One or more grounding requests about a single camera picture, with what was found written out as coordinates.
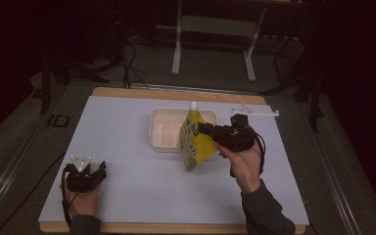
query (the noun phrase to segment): black sleeve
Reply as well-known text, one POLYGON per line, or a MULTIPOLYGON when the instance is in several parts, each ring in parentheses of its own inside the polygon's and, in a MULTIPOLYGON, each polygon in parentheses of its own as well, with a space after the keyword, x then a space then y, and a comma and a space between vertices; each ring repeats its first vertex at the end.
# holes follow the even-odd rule
POLYGON ((76 215, 72 218, 69 235, 99 235, 101 221, 91 215, 76 215))
POLYGON ((295 224, 282 213, 282 206, 264 182, 253 193, 241 193, 248 234, 295 234, 295 224))

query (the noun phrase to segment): hand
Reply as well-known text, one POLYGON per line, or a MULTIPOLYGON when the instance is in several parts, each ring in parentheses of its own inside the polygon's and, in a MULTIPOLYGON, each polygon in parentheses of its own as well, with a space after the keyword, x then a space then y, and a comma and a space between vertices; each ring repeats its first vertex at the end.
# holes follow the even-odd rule
POLYGON ((260 164, 261 150, 255 140, 255 145, 249 150, 233 153, 227 148, 214 142, 216 149, 231 162, 237 184, 244 193, 255 192, 261 185, 260 164))
POLYGON ((71 216, 75 215, 93 215, 96 216, 99 208, 99 192, 102 183, 97 185, 92 191, 87 193, 75 193, 67 188, 67 181, 65 186, 66 200, 71 216))

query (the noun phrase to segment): translucent plastic tray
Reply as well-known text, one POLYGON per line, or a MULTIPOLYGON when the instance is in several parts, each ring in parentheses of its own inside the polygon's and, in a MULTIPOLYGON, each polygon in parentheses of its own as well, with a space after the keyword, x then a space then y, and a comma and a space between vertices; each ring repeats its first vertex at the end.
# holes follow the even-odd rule
MULTIPOLYGON (((203 119, 217 124, 213 111, 199 110, 203 119)), ((188 110, 157 108, 151 115, 149 136, 157 152, 179 152, 179 130, 187 117, 188 110)))

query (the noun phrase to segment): floor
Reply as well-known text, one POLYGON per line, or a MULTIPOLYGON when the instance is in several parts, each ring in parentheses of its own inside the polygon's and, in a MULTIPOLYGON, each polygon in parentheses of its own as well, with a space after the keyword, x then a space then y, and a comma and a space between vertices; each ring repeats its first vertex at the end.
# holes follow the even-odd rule
MULTIPOLYGON (((165 37, 155 44, 137 39, 141 38, 130 42, 136 52, 134 70, 128 70, 132 88, 258 95, 279 84, 273 57, 281 42, 273 38, 258 42, 253 55, 258 77, 255 83, 247 80, 237 47, 185 41, 180 75, 173 76, 171 39, 165 37)), ((300 51, 297 42, 286 49, 280 58, 281 74, 291 69, 300 51)), ((133 49, 126 47, 125 55, 130 61, 133 49)), ((75 71, 70 74, 69 85, 52 80, 52 105, 45 115, 39 114, 41 100, 28 97, 0 125, 0 179, 4 179, 0 181, 4 189, 0 194, 0 234, 44 234, 37 218, 60 167, 58 158, 69 146, 86 99, 95 87, 121 87, 124 68, 104 72, 102 76, 109 83, 93 82, 75 71), (69 116, 69 125, 48 124, 51 115, 69 116), (8 165, 18 167, 11 170, 8 165)), ((31 78, 37 88, 39 79, 40 74, 31 78)), ((376 234, 376 196, 328 97, 321 96, 323 117, 318 119, 319 132, 314 133, 307 121, 310 105, 295 102, 296 88, 264 98, 281 114, 276 121, 312 223, 305 234, 316 234, 314 230, 318 234, 376 234)))

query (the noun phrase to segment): snack bag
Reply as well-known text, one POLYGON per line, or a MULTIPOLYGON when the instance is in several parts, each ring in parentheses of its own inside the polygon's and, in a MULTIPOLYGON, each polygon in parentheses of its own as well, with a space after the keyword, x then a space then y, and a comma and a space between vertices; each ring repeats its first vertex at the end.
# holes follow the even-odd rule
POLYGON ((191 102, 179 131, 179 148, 187 171, 192 171, 216 151, 212 138, 198 131, 198 122, 205 123, 197 110, 197 102, 191 102))

